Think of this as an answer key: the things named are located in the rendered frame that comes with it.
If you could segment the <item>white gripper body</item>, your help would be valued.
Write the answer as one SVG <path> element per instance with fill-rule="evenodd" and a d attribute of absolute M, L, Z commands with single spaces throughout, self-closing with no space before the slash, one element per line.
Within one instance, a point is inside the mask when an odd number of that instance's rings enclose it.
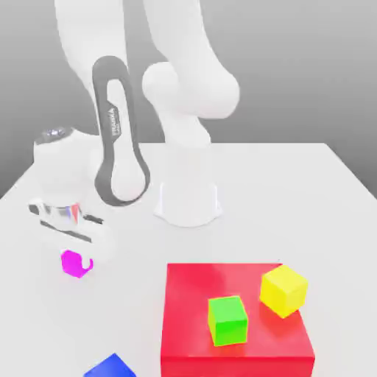
<path fill-rule="evenodd" d="M 98 263 L 105 263 L 116 254 L 116 237 L 105 223 L 84 220 L 73 230 L 59 230 L 40 220 L 39 229 L 40 235 L 60 252 L 71 250 Z"/>

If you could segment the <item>small magenta cube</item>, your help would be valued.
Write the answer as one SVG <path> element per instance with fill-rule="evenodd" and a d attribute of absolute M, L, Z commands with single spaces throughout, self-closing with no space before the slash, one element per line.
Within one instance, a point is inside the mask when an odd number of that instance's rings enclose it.
<path fill-rule="evenodd" d="M 61 257 L 61 264 L 64 273 L 75 277 L 82 278 L 90 270 L 83 270 L 81 267 L 81 255 L 72 250 L 65 250 Z"/>

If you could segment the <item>small blue cube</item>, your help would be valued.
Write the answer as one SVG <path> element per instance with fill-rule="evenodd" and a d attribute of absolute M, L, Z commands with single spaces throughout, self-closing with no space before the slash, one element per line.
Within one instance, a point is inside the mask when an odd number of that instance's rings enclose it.
<path fill-rule="evenodd" d="M 136 374 L 116 353 L 113 353 L 85 372 L 83 377 L 136 377 Z"/>

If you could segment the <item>small green cube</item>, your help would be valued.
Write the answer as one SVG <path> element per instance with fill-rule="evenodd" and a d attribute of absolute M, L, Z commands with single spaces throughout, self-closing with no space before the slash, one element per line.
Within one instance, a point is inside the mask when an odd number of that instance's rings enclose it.
<path fill-rule="evenodd" d="M 208 328 L 215 347 L 247 342 L 249 319 L 238 295 L 208 299 Z"/>

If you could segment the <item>small yellow cube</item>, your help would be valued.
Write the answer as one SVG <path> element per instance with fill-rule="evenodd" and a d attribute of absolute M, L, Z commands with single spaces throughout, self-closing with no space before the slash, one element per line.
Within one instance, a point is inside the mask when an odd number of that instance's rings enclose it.
<path fill-rule="evenodd" d="M 285 319 L 304 305 L 308 286 L 306 278 L 282 264 L 262 275 L 259 299 Z"/>

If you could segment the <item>large red box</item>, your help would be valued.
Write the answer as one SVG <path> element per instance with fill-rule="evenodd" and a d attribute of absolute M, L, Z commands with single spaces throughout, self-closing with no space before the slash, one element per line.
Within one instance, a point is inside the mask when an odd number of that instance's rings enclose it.
<path fill-rule="evenodd" d="M 271 264 L 168 264 L 161 377 L 313 377 L 314 350 L 299 311 L 281 319 L 259 300 Z M 216 347 L 208 300 L 238 295 L 247 343 Z"/>

